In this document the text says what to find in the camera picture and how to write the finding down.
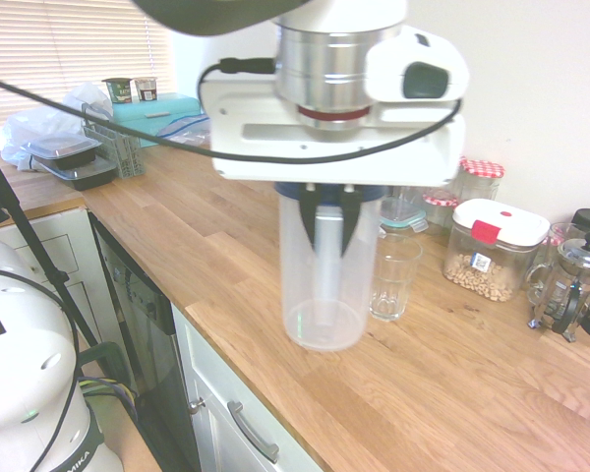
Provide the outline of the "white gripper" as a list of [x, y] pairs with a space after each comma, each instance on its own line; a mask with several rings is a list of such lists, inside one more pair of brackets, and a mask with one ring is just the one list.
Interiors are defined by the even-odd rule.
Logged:
[[[457, 172], [466, 124], [452, 102], [375, 104], [351, 130], [303, 124], [295, 104], [271, 81], [210, 81], [202, 85], [215, 170], [230, 180], [442, 186]], [[315, 249], [322, 190], [299, 189], [299, 211]], [[340, 192], [341, 256], [358, 224], [362, 192]]]

